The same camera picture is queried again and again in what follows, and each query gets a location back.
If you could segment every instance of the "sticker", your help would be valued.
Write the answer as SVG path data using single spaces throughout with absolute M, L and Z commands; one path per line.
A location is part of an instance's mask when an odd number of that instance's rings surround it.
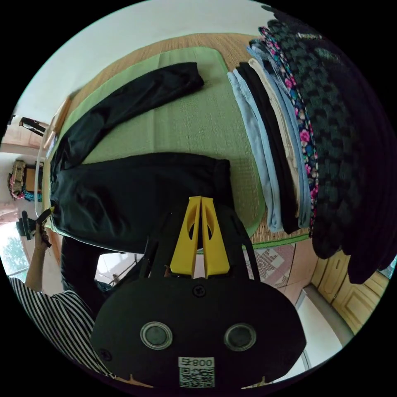
M 213 357 L 178 357 L 180 387 L 215 387 Z

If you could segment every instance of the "hand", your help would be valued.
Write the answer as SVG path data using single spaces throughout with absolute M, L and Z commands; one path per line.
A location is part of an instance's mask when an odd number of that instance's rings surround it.
M 48 236 L 42 225 L 36 225 L 36 232 L 34 235 L 34 249 L 46 251 L 48 246 L 45 243 L 48 241 Z

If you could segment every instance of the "black and white striped sleeve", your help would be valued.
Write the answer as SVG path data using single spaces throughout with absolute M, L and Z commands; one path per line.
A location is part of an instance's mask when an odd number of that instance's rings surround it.
M 95 372 L 115 378 L 91 345 L 94 321 L 75 292 L 49 296 L 31 290 L 17 278 L 9 280 L 28 317 L 56 349 Z

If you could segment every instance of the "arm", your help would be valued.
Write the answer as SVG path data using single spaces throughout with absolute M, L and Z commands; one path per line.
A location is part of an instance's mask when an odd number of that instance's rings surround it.
M 36 225 L 36 233 L 34 235 L 35 248 L 25 281 L 25 285 L 36 292 L 41 292 L 43 288 L 44 257 L 48 248 L 45 243 L 45 240 L 48 240 L 47 233 L 44 231 L 43 235 L 41 235 L 40 229 L 41 226 Z

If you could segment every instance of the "yellow clip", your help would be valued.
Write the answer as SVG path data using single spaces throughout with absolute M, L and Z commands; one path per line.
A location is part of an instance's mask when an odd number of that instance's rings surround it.
M 227 274 L 230 265 L 212 198 L 201 198 L 201 220 L 203 226 L 204 270 L 206 278 Z
M 199 239 L 201 196 L 190 197 L 182 229 L 171 260 L 171 272 L 193 278 L 196 267 L 197 241 Z
M 181 232 L 171 260 L 171 272 L 193 278 L 196 266 L 199 221 L 203 228 L 204 271 L 208 278 L 227 274 L 230 269 L 222 234 L 216 217 L 214 202 L 208 197 L 191 197 L 183 220 Z

